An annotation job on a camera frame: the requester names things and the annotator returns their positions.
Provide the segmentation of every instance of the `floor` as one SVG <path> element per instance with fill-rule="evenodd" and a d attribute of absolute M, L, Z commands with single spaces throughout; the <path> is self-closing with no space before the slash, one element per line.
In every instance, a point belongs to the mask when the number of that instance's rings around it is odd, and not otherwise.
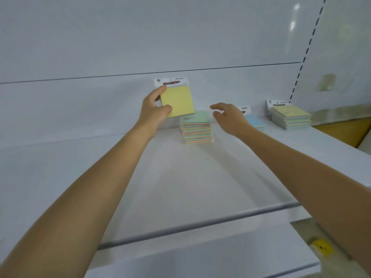
<path fill-rule="evenodd" d="M 321 273 L 305 276 L 306 278 L 370 278 L 358 263 L 352 260 L 331 237 L 323 232 L 312 218 L 291 224 L 308 244 L 311 244 L 315 238 L 324 239 L 334 251 L 326 257 L 319 254 Z"/>

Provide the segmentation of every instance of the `yellow sticky note pack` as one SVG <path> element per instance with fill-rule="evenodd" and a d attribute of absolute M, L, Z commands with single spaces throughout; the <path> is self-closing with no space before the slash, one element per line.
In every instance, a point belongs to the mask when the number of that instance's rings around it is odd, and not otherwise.
<path fill-rule="evenodd" d="M 156 87 L 160 87 L 163 84 L 167 85 L 167 89 L 161 95 L 162 105 L 169 104 L 173 107 L 168 117 L 194 113 L 192 97 L 186 78 L 155 79 Z"/>

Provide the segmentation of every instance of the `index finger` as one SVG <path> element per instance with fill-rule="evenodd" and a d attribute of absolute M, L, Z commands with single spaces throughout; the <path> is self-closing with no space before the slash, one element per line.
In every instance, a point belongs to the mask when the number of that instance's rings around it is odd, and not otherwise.
<path fill-rule="evenodd" d="M 147 97 L 152 101 L 155 101 L 155 99 L 160 95 L 163 94 L 166 91 L 166 85 L 162 85 L 161 87 L 153 90 Z"/>
<path fill-rule="evenodd" d="M 227 104 L 223 102 L 219 102 L 217 104 L 210 105 L 210 108 L 225 111 L 225 109 L 227 108 Z"/>

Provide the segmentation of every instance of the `person's left hand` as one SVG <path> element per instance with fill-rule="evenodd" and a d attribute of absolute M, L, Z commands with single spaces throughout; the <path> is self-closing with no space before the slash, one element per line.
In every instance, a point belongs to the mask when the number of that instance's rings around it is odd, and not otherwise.
<path fill-rule="evenodd" d="M 154 138 L 158 128 L 164 123 L 169 113 L 173 110 L 170 105 L 158 107 L 156 101 L 160 94 L 166 91 L 166 85 L 153 90 L 144 100 L 139 119 L 134 128 L 142 128 L 148 132 L 150 138 Z"/>

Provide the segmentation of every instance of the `brown oval label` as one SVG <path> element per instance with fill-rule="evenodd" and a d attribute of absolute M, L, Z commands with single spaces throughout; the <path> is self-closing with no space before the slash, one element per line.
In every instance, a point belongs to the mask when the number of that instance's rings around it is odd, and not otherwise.
<path fill-rule="evenodd" d="M 173 84 L 177 84 L 177 83 L 180 83 L 180 81 L 168 82 L 168 83 L 164 83 L 164 85 L 173 85 Z"/>

